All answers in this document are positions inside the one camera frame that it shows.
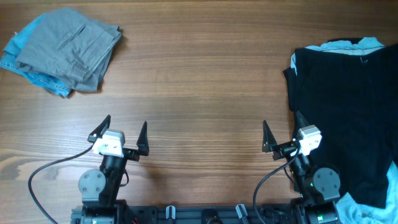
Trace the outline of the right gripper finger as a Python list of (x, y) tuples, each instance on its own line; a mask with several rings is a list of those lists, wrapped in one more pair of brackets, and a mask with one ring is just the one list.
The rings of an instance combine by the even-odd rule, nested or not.
[(295, 118), (295, 129), (299, 130), (301, 128), (307, 127), (310, 125), (310, 123), (305, 119), (303, 114), (300, 111), (295, 111), (294, 112), (294, 118)]
[(267, 123), (266, 120), (262, 123), (263, 126), (263, 140), (262, 140), (262, 152), (272, 152), (274, 147), (277, 145), (277, 141)]

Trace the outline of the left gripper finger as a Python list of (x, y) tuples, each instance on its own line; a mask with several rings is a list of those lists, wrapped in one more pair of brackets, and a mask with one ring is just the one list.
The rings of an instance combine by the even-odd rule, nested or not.
[(149, 142), (147, 137), (147, 121), (144, 122), (142, 125), (140, 135), (137, 139), (136, 143), (138, 147), (138, 152), (141, 156), (148, 156), (149, 155)]
[(111, 116), (107, 115), (105, 119), (98, 125), (88, 136), (87, 141), (94, 143), (98, 138), (102, 138), (105, 131), (109, 128), (111, 123)]

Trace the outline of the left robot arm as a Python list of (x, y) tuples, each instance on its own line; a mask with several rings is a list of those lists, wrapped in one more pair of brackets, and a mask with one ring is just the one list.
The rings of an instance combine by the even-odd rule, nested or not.
[(137, 139), (137, 149), (124, 147), (125, 136), (122, 131), (110, 128), (108, 115), (88, 136), (95, 154), (103, 156), (98, 169), (83, 173), (78, 182), (82, 197), (82, 208), (74, 209), (72, 224), (117, 224), (137, 223), (138, 219), (125, 200), (118, 200), (118, 192), (125, 184), (127, 161), (139, 161), (141, 156), (149, 155), (147, 123), (142, 125)]

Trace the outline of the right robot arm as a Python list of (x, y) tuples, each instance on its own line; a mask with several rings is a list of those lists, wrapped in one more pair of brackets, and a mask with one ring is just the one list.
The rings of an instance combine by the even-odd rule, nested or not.
[[(273, 160), (285, 159), (286, 163), (267, 174), (257, 185), (253, 195), (253, 207), (260, 223), (340, 223), (336, 201), (340, 199), (340, 177), (329, 167), (316, 166), (309, 158), (322, 140), (321, 131), (310, 125), (300, 112), (296, 113), (300, 129), (296, 137), (282, 144), (277, 143), (266, 121), (263, 121), (262, 151), (272, 152)], [(289, 168), (294, 187), (300, 193), (289, 204), (257, 207), (257, 193), (262, 184), (280, 170)]]

